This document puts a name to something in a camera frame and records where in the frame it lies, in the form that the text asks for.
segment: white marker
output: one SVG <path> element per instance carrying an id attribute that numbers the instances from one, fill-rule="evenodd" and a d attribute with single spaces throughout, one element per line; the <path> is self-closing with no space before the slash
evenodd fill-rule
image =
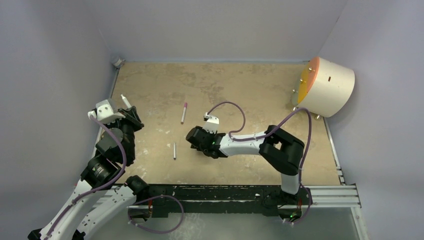
<path id="1" fill-rule="evenodd" d="M 187 111 L 187 102 L 184 103 L 184 110 L 182 110 L 181 124 L 184 123 L 184 119 L 186 118 L 186 111 Z"/>
<path id="2" fill-rule="evenodd" d="M 132 106 L 131 106 L 130 102 L 128 101 L 128 99 L 122 94 L 120 95 L 120 97 L 122 98 L 122 101 L 125 104 L 126 108 L 130 109 Z"/>
<path id="3" fill-rule="evenodd" d="M 175 142 L 173 143 L 173 159 L 177 159 L 177 146 L 175 145 Z"/>

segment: orange lid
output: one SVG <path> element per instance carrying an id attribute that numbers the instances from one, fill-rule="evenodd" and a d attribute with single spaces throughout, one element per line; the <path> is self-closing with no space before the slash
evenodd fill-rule
<path id="1" fill-rule="evenodd" d="M 320 67 L 320 57 L 316 56 L 309 61 L 309 70 L 306 80 L 306 92 L 312 88 L 315 79 L 317 78 L 318 69 Z"/>

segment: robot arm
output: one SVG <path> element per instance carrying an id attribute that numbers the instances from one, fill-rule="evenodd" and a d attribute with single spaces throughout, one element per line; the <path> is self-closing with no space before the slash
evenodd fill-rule
<path id="1" fill-rule="evenodd" d="M 276 128 L 269 125 L 267 130 L 248 135 L 233 135 L 234 139 L 252 139 L 234 141 L 226 133 L 218 133 L 219 119 L 216 116 L 203 117 L 203 127 L 196 126 L 190 130 L 186 140 L 191 148 L 203 152 L 214 159 L 227 158 L 234 155 L 261 155 L 269 164 L 281 173 L 281 189 L 295 195 L 299 191 L 299 165 L 303 156 L 304 143 L 284 131 L 277 129 L 268 137 L 257 139 Z M 275 145 L 281 143 L 280 149 Z"/>
<path id="2" fill-rule="evenodd" d="M 112 219 L 117 213 L 133 205 L 136 201 L 149 197 L 149 185 L 139 176 L 130 176 L 119 190 L 114 191 L 100 206 L 90 211 L 76 232 L 84 234 L 81 240 L 89 240 L 105 223 Z"/>
<path id="3" fill-rule="evenodd" d="M 136 108 L 129 106 L 127 109 L 116 109 L 114 102 L 111 99 L 107 99 L 96 104 L 96 109 L 88 112 L 88 116 L 96 118 L 99 122 L 106 125 L 120 141 L 126 155 L 126 166 L 130 166 L 135 159 L 134 132 L 144 127 L 144 124 L 137 115 Z M 112 201 L 105 205 L 102 204 L 103 207 L 101 209 L 110 208 L 107 210 L 107 214 L 97 209 L 88 214 L 92 210 L 93 205 L 105 194 L 106 190 L 112 187 L 112 181 L 121 172 L 122 168 L 117 163 L 123 163 L 121 150 L 109 134 L 102 134 L 95 147 L 96 152 L 94 157 L 88 161 L 87 167 L 81 173 L 81 178 L 73 194 L 47 226 L 42 229 L 33 230 L 28 235 L 29 240 L 87 239 L 84 238 L 84 235 L 87 234 L 84 231 L 94 232 L 97 229 L 95 224 L 101 226 L 102 223 L 106 222 L 101 219 L 109 219 L 114 216 L 113 213 L 116 213 L 115 210 L 126 207 L 127 203 L 132 204 L 135 202 L 135 191 L 128 191 L 127 187 L 122 187 L 122 193 L 119 195 L 119 198 L 115 199 L 116 202 Z M 143 189 L 147 188 L 147 184 L 143 180 L 141 181 L 144 183 Z M 105 188 L 82 197 L 87 192 L 105 186 L 107 183 L 109 185 Z M 86 223 L 91 222 L 91 216 L 93 216 L 92 224 L 85 225 L 82 223 L 85 219 L 87 220 Z"/>

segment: table surface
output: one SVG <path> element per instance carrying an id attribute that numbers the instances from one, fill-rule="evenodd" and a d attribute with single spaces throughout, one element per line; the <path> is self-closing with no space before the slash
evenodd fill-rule
<path id="1" fill-rule="evenodd" d="M 119 71 L 112 99 L 124 107 L 120 94 L 137 107 L 145 127 L 135 133 L 136 160 L 118 183 L 139 175 L 147 183 L 280 185 L 281 176 L 260 155 L 213 159 L 190 148 L 185 140 L 214 105 L 232 101 L 241 106 L 246 125 L 240 134 L 265 131 L 277 125 L 293 108 L 292 89 L 304 64 L 151 63 L 128 62 Z M 184 102 L 188 103 L 181 124 Z M 237 130 L 239 110 L 229 104 L 213 111 L 219 133 Z M 306 143 L 308 117 L 295 114 L 284 130 Z M 177 158 L 173 160 L 173 143 Z M 312 119 L 312 137 L 302 182 L 339 185 L 332 147 L 322 119 Z"/>

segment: cylindrical container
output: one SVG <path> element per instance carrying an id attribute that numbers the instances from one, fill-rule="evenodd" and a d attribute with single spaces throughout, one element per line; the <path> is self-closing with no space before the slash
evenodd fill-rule
<path id="1" fill-rule="evenodd" d="M 120 69 L 125 64 L 125 59 L 115 55 L 110 58 L 110 62 L 113 66 L 115 66 L 117 69 Z"/>
<path id="2" fill-rule="evenodd" d="M 291 102 L 322 117 L 331 117 L 348 101 L 355 85 L 352 69 L 314 57 L 294 86 Z"/>

